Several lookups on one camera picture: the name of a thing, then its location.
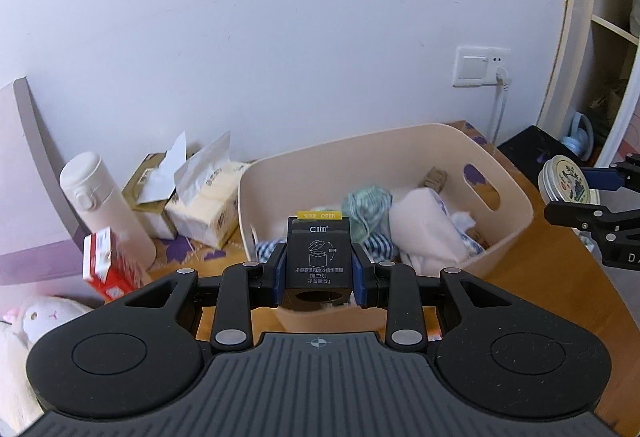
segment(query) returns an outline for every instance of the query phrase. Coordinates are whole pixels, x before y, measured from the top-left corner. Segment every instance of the cabinet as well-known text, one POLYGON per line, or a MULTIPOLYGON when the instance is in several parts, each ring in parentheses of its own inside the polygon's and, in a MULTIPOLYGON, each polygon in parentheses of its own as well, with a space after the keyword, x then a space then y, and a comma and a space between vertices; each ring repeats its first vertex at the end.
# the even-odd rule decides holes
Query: cabinet
POLYGON ((600 133, 596 166, 608 166, 634 142, 640 151, 639 41, 629 31, 632 1, 567 0, 556 67, 538 122, 560 138, 576 110, 594 118, 600 133))

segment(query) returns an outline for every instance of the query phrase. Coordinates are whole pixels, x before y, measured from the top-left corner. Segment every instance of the yellow tissue package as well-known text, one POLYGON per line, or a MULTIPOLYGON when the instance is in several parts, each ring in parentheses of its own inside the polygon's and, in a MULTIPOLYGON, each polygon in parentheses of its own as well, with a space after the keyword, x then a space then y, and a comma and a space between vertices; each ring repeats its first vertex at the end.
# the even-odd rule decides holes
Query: yellow tissue package
POLYGON ((238 185, 248 167, 244 162, 223 163, 207 178, 189 205, 174 194, 164 209, 178 233, 222 249, 238 227, 238 185))

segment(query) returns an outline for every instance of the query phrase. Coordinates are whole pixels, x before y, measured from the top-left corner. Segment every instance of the plush toy face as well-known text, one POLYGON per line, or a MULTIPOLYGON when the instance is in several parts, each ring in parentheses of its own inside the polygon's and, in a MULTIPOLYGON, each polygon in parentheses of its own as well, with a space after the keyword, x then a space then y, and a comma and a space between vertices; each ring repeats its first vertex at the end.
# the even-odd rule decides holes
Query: plush toy face
POLYGON ((33 346, 47 332, 88 311, 89 308, 73 300, 52 296, 35 298, 33 303, 24 309, 21 320, 22 332, 28 346, 33 346))

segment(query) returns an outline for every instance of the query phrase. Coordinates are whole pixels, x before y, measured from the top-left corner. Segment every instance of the light blue headphones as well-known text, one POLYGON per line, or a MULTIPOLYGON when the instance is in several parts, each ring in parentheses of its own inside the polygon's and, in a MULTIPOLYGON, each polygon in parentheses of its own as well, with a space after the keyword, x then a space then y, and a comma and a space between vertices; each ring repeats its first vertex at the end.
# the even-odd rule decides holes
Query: light blue headphones
POLYGON ((591 152, 593 152, 593 126, 589 118, 580 112, 576 112, 571 122, 569 135, 562 138, 560 143, 564 144, 581 160, 588 160, 591 157, 591 152), (580 122, 584 123, 586 130, 580 128, 580 122))

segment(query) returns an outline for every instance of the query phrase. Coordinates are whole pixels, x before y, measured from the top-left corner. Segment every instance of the shelf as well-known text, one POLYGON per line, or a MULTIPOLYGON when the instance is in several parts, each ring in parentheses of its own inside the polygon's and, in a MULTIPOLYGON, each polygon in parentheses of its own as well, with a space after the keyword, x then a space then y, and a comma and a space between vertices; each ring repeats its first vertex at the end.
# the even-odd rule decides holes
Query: shelf
POLYGON ((625 31, 621 27, 616 26, 615 24, 612 24, 611 22, 609 22, 608 20, 605 20, 604 18, 600 18, 596 14, 591 15, 591 21, 595 22, 596 24, 599 24, 602 27, 605 27, 606 29, 609 29, 610 31, 614 32, 616 35, 621 36, 622 38, 624 38, 628 42, 631 42, 634 45, 638 45, 640 43, 640 40, 638 40, 631 33, 625 31))

